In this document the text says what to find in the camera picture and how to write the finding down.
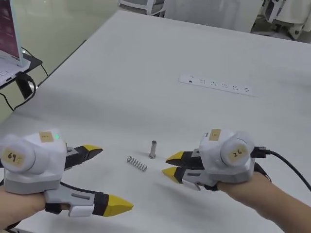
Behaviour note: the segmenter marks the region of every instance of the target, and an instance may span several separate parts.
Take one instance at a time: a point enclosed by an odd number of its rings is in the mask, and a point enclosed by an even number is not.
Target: white cabinet
[[[250,32],[263,0],[166,0],[165,17]]]

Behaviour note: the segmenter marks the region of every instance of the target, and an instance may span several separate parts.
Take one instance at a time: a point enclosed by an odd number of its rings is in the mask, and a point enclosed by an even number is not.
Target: white furniture
[[[152,56],[150,43],[158,51]],[[134,208],[110,218],[42,212],[18,227],[36,233],[282,232],[224,193],[195,192],[161,170],[170,167],[166,158],[197,148],[206,130],[220,128],[247,131],[310,181],[310,59],[308,44],[117,12],[1,124],[0,137],[59,127],[70,146],[103,147],[102,155],[66,171],[63,181],[122,197]],[[247,84],[257,97],[179,83],[185,73]],[[148,157],[152,140],[154,160]],[[147,171],[128,165],[128,156]],[[311,205],[311,194],[284,163],[258,162],[275,184]]]
[[[294,39],[311,31],[311,0],[267,0],[263,14],[269,23],[285,24]]]
[[[165,18],[249,33],[263,0],[166,0]]]
[[[145,10],[146,14],[150,16],[154,16],[165,11],[164,0],[118,0],[118,5],[125,5]]]

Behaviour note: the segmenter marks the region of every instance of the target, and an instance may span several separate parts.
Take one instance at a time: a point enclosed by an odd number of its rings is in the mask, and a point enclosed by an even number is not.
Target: laptop
[[[19,42],[13,0],[0,0],[0,87],[29,66]]]

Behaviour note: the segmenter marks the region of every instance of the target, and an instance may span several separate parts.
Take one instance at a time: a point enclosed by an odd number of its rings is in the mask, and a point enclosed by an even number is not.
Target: white table
[[[25,135],[59,127],[67,143],[102,146],[102,155],[63,181],[134,204],[102,218],[40,213],[19,228],[36,233],[281,232],[221,192],[173,183],[161,170],[179,150],[198,147],[211,128],[244,130],[288,158],[311,180],[311,47],[128,12],[116,13],[0,127]],[[190,73],[246,83],[257,97],[181,84]],[[158,142],[150,160],[151,141]],[[142,173],[126,163],[134,156]],[[311,194],[281,161],[258,160],[273,182],[311,205]]]

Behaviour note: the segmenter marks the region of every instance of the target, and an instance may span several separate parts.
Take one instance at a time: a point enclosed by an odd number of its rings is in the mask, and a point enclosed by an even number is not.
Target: sticker
[[[210,136],[209,136],[209,141],[218,141],[219,137],[220,137],[220,132],[221,130],[212,130],[212,132],[210,132]]]
[[[247,156],[247,148],[245,145],[238,145],[233,151],[231,151],[228,155],[229,161],[231,163],[235,163],[236,161]]]
[[[2,154],[1,160],[10,165],[22,167],[25,162],[25,155],[6,148]]]
[[[54,141],[54,138],[51,132],[40,132],[39,135],[40,135],[41,142],[43,143]]]

